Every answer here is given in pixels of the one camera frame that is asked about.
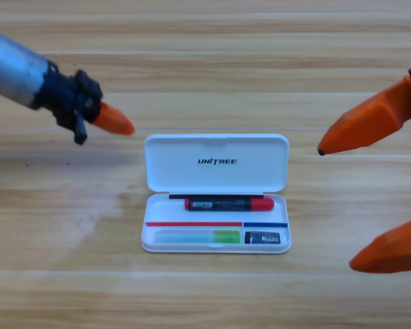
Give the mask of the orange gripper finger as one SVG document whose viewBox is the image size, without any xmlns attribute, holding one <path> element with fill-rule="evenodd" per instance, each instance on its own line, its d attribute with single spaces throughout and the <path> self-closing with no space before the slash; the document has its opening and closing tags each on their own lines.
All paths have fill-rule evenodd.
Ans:
<svg viewBox="0 0 411 329">
<path fill-rule="evenodd" d="M 376 237 L 350 260 L 349 266 L 364 273 L 411 271 L 411 221 Z"/>
</svg>

